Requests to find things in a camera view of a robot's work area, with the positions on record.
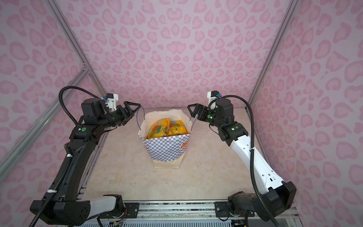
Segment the yellow candy snack bag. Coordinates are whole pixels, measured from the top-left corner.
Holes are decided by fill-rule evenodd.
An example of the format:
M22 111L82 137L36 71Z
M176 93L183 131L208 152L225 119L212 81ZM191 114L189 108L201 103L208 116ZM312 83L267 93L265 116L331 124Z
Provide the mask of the yellow candy snack bag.
M168 136L178 136L186 134L188 134L188 131L182 120L170 122Z

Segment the yellow chips bag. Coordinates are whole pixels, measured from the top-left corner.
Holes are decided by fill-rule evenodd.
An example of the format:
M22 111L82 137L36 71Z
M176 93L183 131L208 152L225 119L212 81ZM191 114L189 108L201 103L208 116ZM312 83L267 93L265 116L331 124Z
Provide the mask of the yellow chips bag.
M169 135L170 119L162 119L155 122L149 129L147 139L162 138Z

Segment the blue checkered paper bag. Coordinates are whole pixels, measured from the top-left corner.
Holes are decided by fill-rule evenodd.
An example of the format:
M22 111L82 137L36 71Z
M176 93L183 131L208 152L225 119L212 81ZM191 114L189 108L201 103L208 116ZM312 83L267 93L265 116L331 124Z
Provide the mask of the blue checkered paper bag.
M155 122L166 118L170 119L170 122L182 120L188 134L147 139L150 127ZM138 135L152 158L155 168L178 168L180 166L192 133L192 121L182 110L172 109L144 114L144 121L138 127L140 129Z

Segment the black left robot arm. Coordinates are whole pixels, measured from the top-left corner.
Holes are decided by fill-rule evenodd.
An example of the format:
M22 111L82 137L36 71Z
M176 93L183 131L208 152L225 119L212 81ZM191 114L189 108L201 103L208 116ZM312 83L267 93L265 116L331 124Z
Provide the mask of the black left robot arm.
M80 226L90 218L109 213L122 217L125 213L122 196L109 194L93 201L78 201L79 186L92 153L102 135L110 127L125 125L141 108L141 104L125 101L114 111L107 110L101 98L85 100L83 115L73 128L70 141L64 145L66 157L43 199L34 200L30 211L34 227L39 219L48 225Z

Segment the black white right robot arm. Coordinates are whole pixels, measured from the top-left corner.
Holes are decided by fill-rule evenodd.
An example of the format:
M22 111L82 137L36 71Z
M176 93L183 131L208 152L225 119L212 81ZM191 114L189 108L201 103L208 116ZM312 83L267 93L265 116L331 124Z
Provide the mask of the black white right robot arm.
M216 98L208 106L188 105L192 118L207 122L218 129L218 136L241 158L250 172L253 193L237 192L227 199L227 211L219 218L228 220L230 216L241 217L247 223L249 213L256 213L261 220L271 221L276 227L280 224L276 217L290 209L296 195L296 186L286 182L267 163L255 147L255 132L247 132L245 127L234 119L231 96Z

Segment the left aluminium frame post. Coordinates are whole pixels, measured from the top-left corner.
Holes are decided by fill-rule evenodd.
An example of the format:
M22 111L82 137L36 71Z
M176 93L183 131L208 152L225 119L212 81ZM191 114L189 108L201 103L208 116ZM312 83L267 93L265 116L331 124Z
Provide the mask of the left aluminium frame post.
M66 17L61 11L57 1L44 1L44 3L47 5L50 12L53 14L55 20L57 21L58 25L60 26L64 35L66 36L68 42L73 48L75 54L80 59L80 62L83 65L83 70L82 70L83 72L81 72L80 76L77 76L75 80L82 81L83 78L79 79L81 76L83 77L88 76L93 81L93 84L97 88L98 92L101 95L106 95L107 91L105 90L104 86L101 84L100 79L97 77L94 69L90 64L90 61L87 59L84 50L82 49L76 35L74 34L70 25L68 24Z

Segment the aluminium frame post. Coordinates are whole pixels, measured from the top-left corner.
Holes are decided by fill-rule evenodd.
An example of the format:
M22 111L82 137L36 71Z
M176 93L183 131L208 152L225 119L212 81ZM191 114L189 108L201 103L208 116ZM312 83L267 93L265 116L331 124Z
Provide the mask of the aluminium frame post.
M93 81L93 84L97 88L98 92L101 95L106 95L107 91L105 90L104 86L101 84L100 79L97 77L94 69L90 64L90 61L87 59L84 50L82 49L76 35L74 34L70 25L68 24L66 17L61 11L57 1L44 1L44 3L47 5L50 12L53 14L55 20L57 21L58 25L60 26L64 35L66 36L68 42L73 48L75 54L80 59L80 62L83 65L83 70L82 70L83 72L81 72L80 76L77 76L75 80L82 81L83 78L79 79L81 76L83 77L88 76Z
M258 92L267 75L267 71L272 65L272 62L278 52L278 48L281 45L283 38L287 33L288 27L292 23L293 17L296 15L301 3L300 1L271 2L274 3L273 9L275 9L276 12L271 12L270 17L267 20L268 25L271 26L271 31L269 35L265 35L266 40L262 42L264 56L262 58L262 65L257 71L256 82L248 99L251 106L257 100Z

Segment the right aluminium frame post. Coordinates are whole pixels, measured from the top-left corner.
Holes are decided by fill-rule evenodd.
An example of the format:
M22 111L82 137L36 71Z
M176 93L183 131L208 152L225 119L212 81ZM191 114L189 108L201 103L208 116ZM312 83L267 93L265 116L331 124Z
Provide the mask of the right aluminium frame post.
M300 1L271 2L274 3L273 9L275 9L276 12L271 12L270 17L267 20L268 25L271 26L271 31L269 35L265 35L266 40L262 42L264 56L262 58L262 65L257 71L256 82L248 99L251 106L257 100L258 92L267 75L267 71L272 65L272 62L278 52L278 48L281 45L283 38L287 33L288 27L292 23L293 17L296 15L301 3Z

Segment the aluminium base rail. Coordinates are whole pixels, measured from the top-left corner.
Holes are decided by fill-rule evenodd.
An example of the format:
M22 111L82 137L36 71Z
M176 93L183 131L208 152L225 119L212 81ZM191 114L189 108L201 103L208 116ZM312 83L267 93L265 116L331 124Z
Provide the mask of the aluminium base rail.
M231 215L225 200L126 201L125 219L100 218L85 227L272 227L256 213Z

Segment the diagonal aluminium frame bar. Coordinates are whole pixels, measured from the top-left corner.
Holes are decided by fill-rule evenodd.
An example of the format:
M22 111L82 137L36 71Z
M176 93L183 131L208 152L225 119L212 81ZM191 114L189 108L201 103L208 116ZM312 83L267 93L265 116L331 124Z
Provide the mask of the diagonal aluminium frame bar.
M1 163L1 182L3 182L4 179L10 174L14 166L16 166L20 159L24 156L24 153L29 149L29 147L34 143L34 141L43 132L45 127L60 110L61 105L59 100L56 99L32 125L30 130L19 140L18 144L10 150L10 153Z

